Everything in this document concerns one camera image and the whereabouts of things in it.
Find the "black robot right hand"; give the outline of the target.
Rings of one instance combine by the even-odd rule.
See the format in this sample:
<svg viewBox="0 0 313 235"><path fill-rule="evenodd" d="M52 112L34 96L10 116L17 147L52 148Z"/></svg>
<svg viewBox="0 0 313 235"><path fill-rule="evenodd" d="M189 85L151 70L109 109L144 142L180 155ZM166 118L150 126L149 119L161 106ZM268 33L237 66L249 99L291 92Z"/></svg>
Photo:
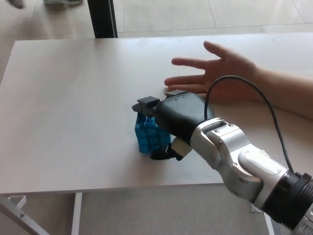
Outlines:
<svg viewBox="0 0 313 235"><path fill-rule="evenodd" d="M137 113L134 131L139 152L152 160L182 160L185 153L179 152L171 137L190 144L194 130L204 118L215 118L213 110L204 105L200 96L181 90L166 93L164 100L153 96L137 100L132 110Z"/></svg>

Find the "person's bare hand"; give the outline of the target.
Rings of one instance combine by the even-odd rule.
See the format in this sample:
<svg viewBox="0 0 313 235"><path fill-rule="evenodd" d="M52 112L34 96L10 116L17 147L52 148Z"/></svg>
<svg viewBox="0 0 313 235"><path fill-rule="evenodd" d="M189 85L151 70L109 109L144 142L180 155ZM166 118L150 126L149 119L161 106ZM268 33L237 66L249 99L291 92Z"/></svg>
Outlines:
<svg viewBox="0 0 313 235"><path fill-rule="evenodd" d="M185 66L204 71L200 75L169 77L164 80L167 91L182 90L205 97L213 82L226 75L239 76L257 84L258 67L250 60L219 44L205 41L204 48L218 59L173 58L174 66ZM260 101L259 94L248 84L237 80L224 80L214 86L209 100L220 104Z"/></svg>

